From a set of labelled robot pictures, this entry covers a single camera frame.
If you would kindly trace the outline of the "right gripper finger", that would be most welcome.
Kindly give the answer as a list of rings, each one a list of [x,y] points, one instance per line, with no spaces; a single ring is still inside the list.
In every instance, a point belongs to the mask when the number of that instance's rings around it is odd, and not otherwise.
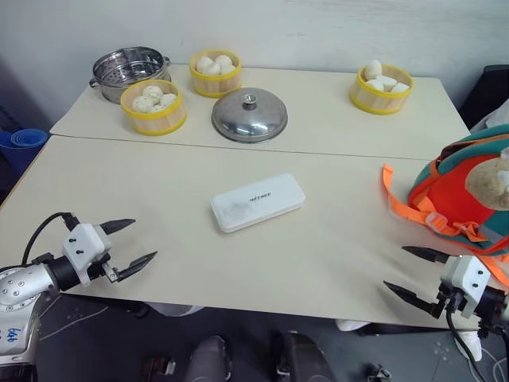
[[[400,297],[404,302],[418,308],[419,310],[425,311],[427,314],[434,318],[441,316],[441,305],[433,302],[426,302],[419,298],[414,292],[407,290],[402,286],[383,281],[386,287],[388,287],[393,293]]]
[[[426,261],[430,261],[432,263],[435,262],[446,263],[450,257],[450,255],[432,248],[403,246],[402,249],[404,251],[409,252],[412,255],[416,255],[417,257],[424,259]]]

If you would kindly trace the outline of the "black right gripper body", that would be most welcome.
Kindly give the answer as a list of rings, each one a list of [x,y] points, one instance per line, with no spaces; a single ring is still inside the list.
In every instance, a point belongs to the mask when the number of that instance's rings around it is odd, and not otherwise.
[[[462,311],[466,305],[465,292],[459,287],[441,281],[437,293],[437,302],[434,305],[434,317],[438,319],[442,312],[454,313]]]

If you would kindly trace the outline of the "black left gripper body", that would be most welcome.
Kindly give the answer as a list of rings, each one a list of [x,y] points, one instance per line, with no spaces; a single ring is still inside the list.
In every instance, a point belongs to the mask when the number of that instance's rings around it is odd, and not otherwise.
[[[95,260],[87,269],[87,275],[90,280],[97,279],[99,277],[107,277],[111,283],[119,281],[119,273],[115,267],[112,267],[109,263],[111,256],[109,254],[103,255],[99,260]]]

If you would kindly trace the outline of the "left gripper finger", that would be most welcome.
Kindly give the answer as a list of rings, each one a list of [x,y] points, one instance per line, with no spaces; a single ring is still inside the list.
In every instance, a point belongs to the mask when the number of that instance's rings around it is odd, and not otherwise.
[[[115,232],[118,232],[120,230],[123,230],[124,228],[128,227],[129,225],[135,223],[135,219],[118,219],[118,220],[109,220],[107,222],[104,222],[100,224],[99,226],[104,231],[106,235],[111,235]]]
[[[117,282],[121,282],[124,279],[141,271],[157,254],[157,251],[151,252],[147,255],[143,255],[133,260],[129,266],[121,271],[116,271]]]

